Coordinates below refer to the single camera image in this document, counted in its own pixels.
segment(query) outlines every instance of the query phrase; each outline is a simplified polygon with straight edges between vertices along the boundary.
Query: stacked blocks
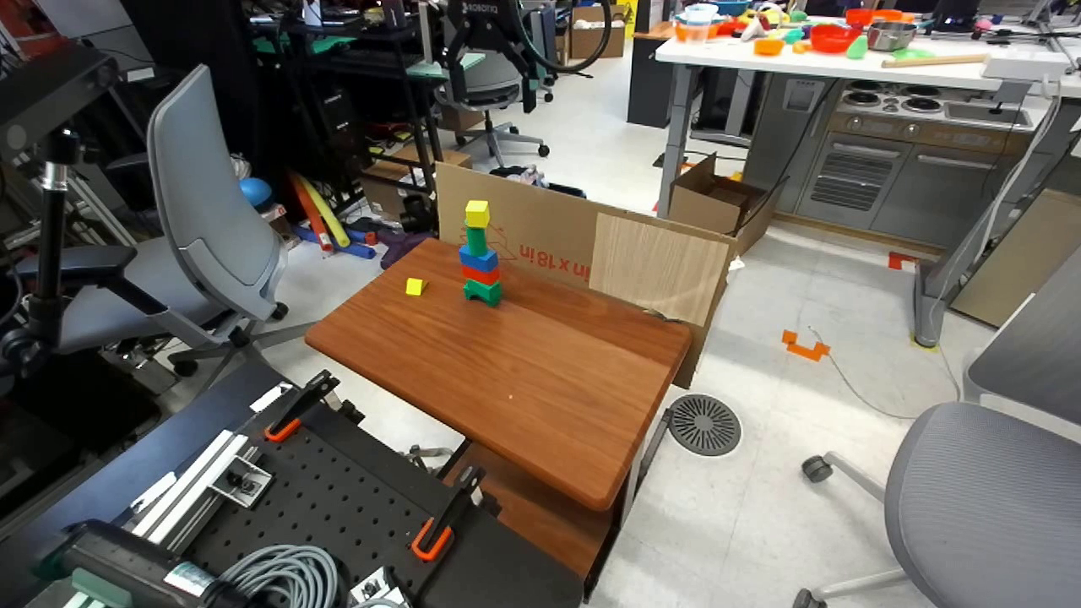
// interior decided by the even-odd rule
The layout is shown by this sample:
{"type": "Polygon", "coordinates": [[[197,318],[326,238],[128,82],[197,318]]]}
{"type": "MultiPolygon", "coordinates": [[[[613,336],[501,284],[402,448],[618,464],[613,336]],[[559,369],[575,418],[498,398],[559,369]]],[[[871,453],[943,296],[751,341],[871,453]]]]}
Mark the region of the stacked blocks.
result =
{"type": "Polygon", "coordinates": [[[459,250],[469,302],[498,309],[505,302],[501,258],[488,246],[491,209],[488,199],[466,203],[466,245],[459,250]]]}

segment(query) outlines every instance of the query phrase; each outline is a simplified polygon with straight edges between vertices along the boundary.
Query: red block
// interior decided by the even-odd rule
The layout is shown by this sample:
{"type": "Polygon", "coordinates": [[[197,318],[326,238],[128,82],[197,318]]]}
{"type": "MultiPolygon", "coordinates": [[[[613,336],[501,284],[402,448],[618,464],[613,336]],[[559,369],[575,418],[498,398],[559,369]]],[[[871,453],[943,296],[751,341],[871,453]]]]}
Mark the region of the red block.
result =
{"type": "Polygon", "coordinates": [[[464,267],[464,276],[466,282],[475,282],[475,284],[501,284],[501,267],[492,267],[492,270],[475,270],[475,267],[464,267]]]}

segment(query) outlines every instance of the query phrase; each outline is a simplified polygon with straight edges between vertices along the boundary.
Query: chair wheel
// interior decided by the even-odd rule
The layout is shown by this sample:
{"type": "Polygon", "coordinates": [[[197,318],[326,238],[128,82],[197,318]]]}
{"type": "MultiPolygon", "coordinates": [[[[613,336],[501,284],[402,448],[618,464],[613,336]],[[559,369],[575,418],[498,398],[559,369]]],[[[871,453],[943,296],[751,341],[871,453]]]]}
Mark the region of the chair wheel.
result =
{"type": "Polygon", "coordinates": [[[828,608],[821,600],[811,594],[811,587],[801,587],[796,603],[790,608],[828,608]]]}
{"type": "Polygon", "coordinates": [[[285,316],[291,316],[291,309],[278,302],[272,321],[285,321],[285,316]]]}
{"type": "Polygon", "coordinates": [[[197,373],[198,373],[197,359],[173,361],[173,374],[179,374],[179,378],[193,378],[197,373]]]}
{"type": "Polygon", "coordinates": [[[805,460],[809,484],[825,484],[825,481],[831,481],[831,472],[836,472],[836,468],[825,458],[805,460]]]}

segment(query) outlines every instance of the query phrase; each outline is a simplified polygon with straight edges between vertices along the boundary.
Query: yellow item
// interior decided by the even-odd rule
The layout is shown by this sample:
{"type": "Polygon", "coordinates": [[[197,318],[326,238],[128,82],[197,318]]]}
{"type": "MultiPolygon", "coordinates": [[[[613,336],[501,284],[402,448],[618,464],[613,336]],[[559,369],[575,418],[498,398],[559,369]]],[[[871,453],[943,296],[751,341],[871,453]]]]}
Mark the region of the yellow item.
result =
{"type": "Polygon", "coordinates": [[[408,276],[405,282],[405,297],[421,297],[426,296],[426,282],[421,276],[408,276]]]}
{"type": "Polygon", "coordinates": [[[466,227],[479,227],[488,231],[492,223],[491,209],[488,209],[488,199],[469,199],[466,203],[466,227]]]}
{"type": "Polygon", "coordinates": [[[350,241],[344,232],[344,227],[339,223],[339,218],[332,212],[327,199],[301,175],[317,218],[327,223],[332,241],[339,245],[339,250],[344,250],[350,241]]]}

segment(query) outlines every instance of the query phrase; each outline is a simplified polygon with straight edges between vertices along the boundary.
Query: yellow block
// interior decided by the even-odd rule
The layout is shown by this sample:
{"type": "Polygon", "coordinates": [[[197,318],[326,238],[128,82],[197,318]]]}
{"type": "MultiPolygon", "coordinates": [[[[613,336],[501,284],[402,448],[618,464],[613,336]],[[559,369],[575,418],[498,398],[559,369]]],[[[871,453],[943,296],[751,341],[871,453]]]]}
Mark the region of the yellow block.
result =
{"type": "Polygon", "coordinates": [[[488,209],[488,199],[469,199],[466,203],[466,227],[479,227],[488,231],[492,223],[491,209],[488,209]]]}
{"type": "Polygon", "coordinates": [[[421,276],[408,276],[405,282],[405,297],[421,297],[426,296],[426,282],[421,276]]]}

